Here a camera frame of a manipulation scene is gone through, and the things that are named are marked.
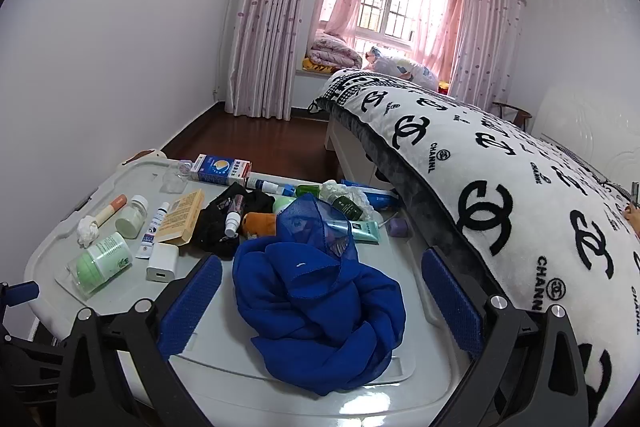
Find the green lotion bottle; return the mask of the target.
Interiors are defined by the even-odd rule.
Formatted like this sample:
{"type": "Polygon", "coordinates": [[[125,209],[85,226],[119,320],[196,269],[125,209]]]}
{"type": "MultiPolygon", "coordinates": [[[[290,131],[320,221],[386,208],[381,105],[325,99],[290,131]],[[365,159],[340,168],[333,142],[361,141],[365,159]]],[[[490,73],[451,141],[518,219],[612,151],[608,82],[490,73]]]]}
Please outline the green lotion bottle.
{"type": "Polygon", "coordinates": [[[66,269],[76,289],[91,296],[132,263],[129,246],[118,232],[100,239],[67,263],[66,269]]]}

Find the blue cloth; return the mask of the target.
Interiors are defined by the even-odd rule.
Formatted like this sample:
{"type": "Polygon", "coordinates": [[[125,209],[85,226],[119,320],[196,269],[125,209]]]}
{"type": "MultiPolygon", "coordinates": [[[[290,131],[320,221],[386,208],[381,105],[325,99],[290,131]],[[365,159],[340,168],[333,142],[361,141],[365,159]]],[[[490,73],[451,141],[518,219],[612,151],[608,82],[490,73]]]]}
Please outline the blue cloth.
{"type": "Polygon", "coordinates": [[[277,235],[243,242],[232,265],[235,301],[267,371],[316,395],[380,377],[402,343],[399,284],[358,259],[343,213],[305,195],[277,217],[277,235]]]}

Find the white charger block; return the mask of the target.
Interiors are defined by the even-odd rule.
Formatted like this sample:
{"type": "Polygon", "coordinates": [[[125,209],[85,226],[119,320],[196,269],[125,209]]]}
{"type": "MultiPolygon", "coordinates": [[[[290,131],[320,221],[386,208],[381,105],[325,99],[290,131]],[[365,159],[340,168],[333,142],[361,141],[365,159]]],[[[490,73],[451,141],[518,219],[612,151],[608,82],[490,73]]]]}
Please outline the white charger block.
{"type": "Polygon", "coordinates": [[[151,282],[168,283],[177,276],[179,248],[167,243],[155,243],[148,265],[145,278],[151,282]]]}

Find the blue white ointment tube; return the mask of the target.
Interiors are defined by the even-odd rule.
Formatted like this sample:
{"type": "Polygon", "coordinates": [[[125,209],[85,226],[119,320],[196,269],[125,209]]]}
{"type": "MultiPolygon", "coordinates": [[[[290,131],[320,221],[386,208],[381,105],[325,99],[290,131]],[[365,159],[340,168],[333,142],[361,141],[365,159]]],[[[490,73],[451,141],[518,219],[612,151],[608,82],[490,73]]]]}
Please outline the blue white ointment tube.
{"type": "Polygon", "coordinates": [[[163,204],[155,211],[148,228],[142,235],[141,244],[136,254],[137,259],[149,259],[149,257],[151,257],[156,234],[163,224],[169,207],[169,202],[163,202],[163,204]]]}

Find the crumpled white tissue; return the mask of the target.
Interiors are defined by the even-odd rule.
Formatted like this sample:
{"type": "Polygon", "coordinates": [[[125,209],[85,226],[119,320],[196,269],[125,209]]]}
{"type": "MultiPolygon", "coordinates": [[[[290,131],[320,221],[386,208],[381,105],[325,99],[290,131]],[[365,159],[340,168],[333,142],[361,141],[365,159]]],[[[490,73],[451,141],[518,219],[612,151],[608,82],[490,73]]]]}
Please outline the crumpled white tissue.
{"type": "Polygon", "coordinates": [[[95,217],[86,216],[79,220],[76,239],[81,248],[88,248],[98,238],[99,234],[99,225],[95,217]]]}

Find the small white jar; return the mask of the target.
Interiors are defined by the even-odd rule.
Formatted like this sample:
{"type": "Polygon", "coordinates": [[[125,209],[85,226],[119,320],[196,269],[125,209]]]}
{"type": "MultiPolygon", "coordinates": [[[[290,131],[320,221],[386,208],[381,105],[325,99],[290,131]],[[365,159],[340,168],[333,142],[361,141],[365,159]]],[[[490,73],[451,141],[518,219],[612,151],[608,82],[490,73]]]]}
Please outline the small white jar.
{"type": "Polygon", "coordinates": [[[144,225],[148,207],[149,202],[144,196],[132,196],[119,211],[119,217],[115,220],[115,230],[124,239],[135,239],[144,225]]]}

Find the orange capped white tube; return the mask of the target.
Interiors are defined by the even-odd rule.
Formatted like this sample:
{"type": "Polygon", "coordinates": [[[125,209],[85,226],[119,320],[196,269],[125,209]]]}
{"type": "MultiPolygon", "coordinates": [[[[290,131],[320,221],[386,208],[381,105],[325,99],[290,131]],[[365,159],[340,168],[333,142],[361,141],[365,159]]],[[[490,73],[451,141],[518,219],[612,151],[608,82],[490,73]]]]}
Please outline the orange capped white tube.
{"type": "Polygon", "coordinates": [[[92,222],[99,228],[114,214],[127,204],[127,196],[120,194],[100,210],[93,218],[92,222]]]}

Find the black sock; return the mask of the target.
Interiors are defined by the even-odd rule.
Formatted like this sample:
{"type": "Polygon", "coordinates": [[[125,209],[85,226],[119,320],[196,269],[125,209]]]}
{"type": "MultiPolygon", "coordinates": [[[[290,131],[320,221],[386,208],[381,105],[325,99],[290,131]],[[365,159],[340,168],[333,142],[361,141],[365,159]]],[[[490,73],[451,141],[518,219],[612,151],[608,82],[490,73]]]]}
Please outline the black sock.
{"type": "Polygon", "coordinates": [[[240,246],[240,236],[227,237],[224,227],[232,199],[236,195],[243,196],[243,210],[249,212],[270,213],[276,202],[272,195],[247,191],[242,185],[233,183],[200,212],[190,242],[192,246],[224,261],[233,259],[240,246]]]}

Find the small white bottle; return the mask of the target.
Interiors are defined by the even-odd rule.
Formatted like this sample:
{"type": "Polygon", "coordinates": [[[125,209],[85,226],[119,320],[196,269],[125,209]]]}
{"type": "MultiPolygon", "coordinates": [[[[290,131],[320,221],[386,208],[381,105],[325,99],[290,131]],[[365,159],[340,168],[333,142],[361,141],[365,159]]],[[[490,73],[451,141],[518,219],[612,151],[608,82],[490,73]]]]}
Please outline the small white bottle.
{"type": "Polygon", "coordinates": [[[241,215],[237,211],[230,211],[226,216],[226,222],[224,222],[224,235],[229,239],[234,239],[238,236],[241,220],[241,215]]]}

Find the small purple container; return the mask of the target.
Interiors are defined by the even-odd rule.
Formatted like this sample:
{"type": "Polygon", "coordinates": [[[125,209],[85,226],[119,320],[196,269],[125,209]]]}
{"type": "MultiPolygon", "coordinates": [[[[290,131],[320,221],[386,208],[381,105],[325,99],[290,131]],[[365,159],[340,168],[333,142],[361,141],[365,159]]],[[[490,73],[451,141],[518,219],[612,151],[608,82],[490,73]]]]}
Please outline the small purple container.
{"type": "Polygon", "coordinates": [[[386,231],[388,236],[395,239],[406,239],[411,235],[407,220],[401,217],[390,218],[386,223],[386,231]]]}

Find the clear plastic cup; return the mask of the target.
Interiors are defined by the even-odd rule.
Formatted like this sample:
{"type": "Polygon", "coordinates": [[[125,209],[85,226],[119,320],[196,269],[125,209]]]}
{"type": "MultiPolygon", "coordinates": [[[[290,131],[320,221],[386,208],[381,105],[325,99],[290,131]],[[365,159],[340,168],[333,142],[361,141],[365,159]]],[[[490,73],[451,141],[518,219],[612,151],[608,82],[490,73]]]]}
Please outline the clear plastic cup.
{"type": "Polygon", "coordinates": [[[162,193],[182,194],[186,184],[191,180],[192,162],[179,160],[176,165],[170,166],[163,176],[162,193]]]}

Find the orange plush toy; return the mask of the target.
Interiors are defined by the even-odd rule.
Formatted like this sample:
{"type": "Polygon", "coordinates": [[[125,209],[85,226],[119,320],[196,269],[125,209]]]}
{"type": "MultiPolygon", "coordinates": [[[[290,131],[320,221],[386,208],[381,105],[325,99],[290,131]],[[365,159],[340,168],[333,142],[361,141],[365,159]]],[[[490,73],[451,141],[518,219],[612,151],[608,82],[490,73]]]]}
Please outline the orange plush toy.
{"type": "Polygon", "coordinates": [[[242,220],[242,231],[247,239],[277,235],[277,216],[274,213],[248,212],[242,220]]]}

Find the teal cream tube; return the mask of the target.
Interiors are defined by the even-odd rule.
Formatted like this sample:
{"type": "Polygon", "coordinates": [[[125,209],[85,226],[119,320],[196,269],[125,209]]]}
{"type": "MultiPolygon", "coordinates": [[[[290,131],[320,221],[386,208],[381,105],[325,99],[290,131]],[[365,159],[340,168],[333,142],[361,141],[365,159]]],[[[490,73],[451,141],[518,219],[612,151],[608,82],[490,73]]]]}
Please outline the teal cream tube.
{"type": "Polygon", "coordinates": [[[350,234],[356,243],[380,243],[380,230],[375,221],[326,221],[326,225],[336,233],[350,234]]]}

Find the blue white medicine box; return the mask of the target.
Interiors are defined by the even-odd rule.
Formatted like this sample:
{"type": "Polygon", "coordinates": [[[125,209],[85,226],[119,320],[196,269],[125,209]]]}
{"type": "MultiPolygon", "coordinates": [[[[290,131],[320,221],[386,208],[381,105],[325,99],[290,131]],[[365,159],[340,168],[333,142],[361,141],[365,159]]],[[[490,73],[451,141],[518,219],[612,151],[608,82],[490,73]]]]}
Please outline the blue white medicine box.
{"type": "Polygon", "coordinates": [[[190,169],[190,177],[198,182],[245,185],[252,167],[248,160],[200,154],[190,169]]]}

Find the blue toothpaste tube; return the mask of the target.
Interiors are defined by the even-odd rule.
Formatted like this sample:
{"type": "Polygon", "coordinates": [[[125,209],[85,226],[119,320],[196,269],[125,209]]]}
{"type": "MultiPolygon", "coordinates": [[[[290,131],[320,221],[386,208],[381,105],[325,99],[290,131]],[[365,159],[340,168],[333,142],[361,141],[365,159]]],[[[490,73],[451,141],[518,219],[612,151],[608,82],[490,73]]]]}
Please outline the blue toothpaste tube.
{"type": "Polygon", "coordinates": [[[397,210],[401,207],[401,199],[393,191],[382,190],[382,188],[376,188],[370,185],[357,183],[343,179],[341,184],[349,187],[356,187],[363,191],[366,195],[369,204],[378,211],[390,211],[397,210]]]}

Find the white blue capped tube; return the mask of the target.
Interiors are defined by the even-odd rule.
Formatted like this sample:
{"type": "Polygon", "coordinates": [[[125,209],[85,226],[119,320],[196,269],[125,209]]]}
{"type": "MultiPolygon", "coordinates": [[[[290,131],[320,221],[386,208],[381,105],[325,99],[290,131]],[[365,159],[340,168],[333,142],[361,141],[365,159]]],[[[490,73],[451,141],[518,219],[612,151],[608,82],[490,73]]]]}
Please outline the white blue capped tube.
{"type": "Polygon", "coordinates": [[[256,191],[282,195],[286,197],[294,197],[296,194],[296,188],[291,184],[279,184],[264,179],[256,179],[253,181],[253,188],[256,191]]]}

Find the dark green bottle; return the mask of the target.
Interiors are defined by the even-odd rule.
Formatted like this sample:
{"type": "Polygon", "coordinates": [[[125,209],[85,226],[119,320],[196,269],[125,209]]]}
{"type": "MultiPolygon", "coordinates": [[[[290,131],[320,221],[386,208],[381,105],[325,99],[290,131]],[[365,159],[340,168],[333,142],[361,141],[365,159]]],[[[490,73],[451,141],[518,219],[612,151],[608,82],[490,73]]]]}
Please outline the dark green bottle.
{"type": "Polygon", "coordinates": [[[345,195],[338,195],[332,198],[331,206],[343,213],[349,221],[367,221],[369,213],[360,205],[345,195]]]}

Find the wooden chair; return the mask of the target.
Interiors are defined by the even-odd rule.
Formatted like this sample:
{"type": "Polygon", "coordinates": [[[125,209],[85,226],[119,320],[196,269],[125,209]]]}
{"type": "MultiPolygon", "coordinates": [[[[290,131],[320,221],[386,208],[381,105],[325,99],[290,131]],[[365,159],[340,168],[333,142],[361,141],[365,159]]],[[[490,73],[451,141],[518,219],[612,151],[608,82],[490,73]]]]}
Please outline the wooden chair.
{"type": "Polygon", "coordinates": [[[506,102],[493,101],[492,109],[500,119],[509,121],[524,132],[527,131],[527,126],[533,118],[528,110],[506,102]]]}

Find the green glass bottle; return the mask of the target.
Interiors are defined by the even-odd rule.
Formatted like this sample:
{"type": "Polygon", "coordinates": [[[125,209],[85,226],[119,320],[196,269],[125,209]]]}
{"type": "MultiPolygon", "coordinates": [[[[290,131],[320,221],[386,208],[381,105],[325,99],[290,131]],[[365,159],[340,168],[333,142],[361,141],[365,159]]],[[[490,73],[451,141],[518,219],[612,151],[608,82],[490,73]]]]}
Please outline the green glass bottle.
{"type": "Polygon", "coordinates": [[[321,186],[318,184],[299,184],[295,187],[295,196],[302,197],[310,194],[315,198],[320,197],[321,186]]]}

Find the white crumpled plastic wrap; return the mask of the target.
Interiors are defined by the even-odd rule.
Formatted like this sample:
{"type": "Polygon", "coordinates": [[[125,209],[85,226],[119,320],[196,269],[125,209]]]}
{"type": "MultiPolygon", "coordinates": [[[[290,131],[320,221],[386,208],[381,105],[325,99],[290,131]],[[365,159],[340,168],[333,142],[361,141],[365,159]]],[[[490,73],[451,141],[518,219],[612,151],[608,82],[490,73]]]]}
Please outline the white crumpled plastic wrap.
{"type": "Polygon", "coordinates": [[[335,180],[328,180],[321,185],[320,199],[322,202],[326,202],[331,206],[331,200],[338,195],[345,195],[360,205],[363,209],[369,213],[369,220],[372,221],[375,218],[375,210],[369,204],[366,195],[363,191],[356,187],[349,187],[341,183],[337,183],[335,180]]]}

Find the stuffed toy on sill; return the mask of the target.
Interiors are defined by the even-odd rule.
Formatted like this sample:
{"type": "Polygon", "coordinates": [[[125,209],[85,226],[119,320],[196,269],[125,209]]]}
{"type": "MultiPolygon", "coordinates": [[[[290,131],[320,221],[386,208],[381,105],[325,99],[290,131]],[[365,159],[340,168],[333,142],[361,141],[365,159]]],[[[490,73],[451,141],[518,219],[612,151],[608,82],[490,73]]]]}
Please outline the stuffed toy on sill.
{"type": "Polygon", "coordinates": [[[426,66],[410,58],[387,56],[375,46],[364,57],[367,60],[366,69],[371,72],[412,81],[432,91],[438,89],[437,77],[426,66]]]}

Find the right pink curtain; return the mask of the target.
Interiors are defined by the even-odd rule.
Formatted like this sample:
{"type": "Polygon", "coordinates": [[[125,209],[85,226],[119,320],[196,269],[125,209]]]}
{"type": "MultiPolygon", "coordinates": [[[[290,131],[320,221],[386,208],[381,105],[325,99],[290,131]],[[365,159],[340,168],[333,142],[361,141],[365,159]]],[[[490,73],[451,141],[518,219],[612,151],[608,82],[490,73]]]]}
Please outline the right pink curtain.
{"type": "Polygon", "coordinates": [[[449,94],[490,112],[508,98],[526,0],[462,0],[449,94]]]}

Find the pink curtain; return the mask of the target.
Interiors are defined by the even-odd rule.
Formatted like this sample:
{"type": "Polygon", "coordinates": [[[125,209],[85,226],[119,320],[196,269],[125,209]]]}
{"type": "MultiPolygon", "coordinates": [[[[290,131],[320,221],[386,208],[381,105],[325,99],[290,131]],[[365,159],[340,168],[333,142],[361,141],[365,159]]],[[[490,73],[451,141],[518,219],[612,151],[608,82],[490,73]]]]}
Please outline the pink curtain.
{"type": "Polygon", "coordinates": [[[449,94],[490,112],[508,98],[526,0],[462,0],[449,94]]]}
{"type": "Polygon", "coordinates": [[[302,0],[241,0],[233,24],[226,111],[291,117],[302,0]]]}

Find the left pink curtain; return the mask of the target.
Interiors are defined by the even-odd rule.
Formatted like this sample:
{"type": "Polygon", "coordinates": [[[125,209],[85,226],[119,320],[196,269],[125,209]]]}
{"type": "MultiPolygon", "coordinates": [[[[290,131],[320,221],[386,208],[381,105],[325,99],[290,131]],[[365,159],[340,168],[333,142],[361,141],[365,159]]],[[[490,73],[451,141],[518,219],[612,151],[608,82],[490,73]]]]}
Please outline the left pink curtain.
{"type": "Polygon", "coordinates": [[[241,0],[233,24],[226,111],[291,117],[302,0],[241,0]]]}

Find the folded pink quilt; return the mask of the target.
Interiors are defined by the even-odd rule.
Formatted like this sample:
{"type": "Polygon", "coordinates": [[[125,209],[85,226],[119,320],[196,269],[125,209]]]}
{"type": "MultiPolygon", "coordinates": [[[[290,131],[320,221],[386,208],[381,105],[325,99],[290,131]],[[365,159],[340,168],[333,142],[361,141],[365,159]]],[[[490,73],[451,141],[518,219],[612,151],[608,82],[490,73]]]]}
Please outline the folded pink quilt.
{"type": "Polygon", "coordinates": [[[312,64],[337,69],[360,69],[361,56],[344,40],[319,31],[314,35],[307,56],[312,64]]]}

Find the white bed frame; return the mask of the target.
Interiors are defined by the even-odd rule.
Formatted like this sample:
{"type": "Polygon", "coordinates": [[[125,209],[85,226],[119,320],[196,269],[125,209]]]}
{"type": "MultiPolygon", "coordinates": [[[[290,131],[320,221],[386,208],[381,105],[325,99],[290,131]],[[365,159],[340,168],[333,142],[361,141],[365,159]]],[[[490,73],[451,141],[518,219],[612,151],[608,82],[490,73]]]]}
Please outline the white bed frame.
{"type": "Polygon", "coordinates": [[[376,175],[376,166],[367,158],[360,141],[336,119],[329,119],[324,139],[326,150],[332,150],[342,169],[342,179],[366,184],[381,190],[391,190],[392,184],[376,175]]]}

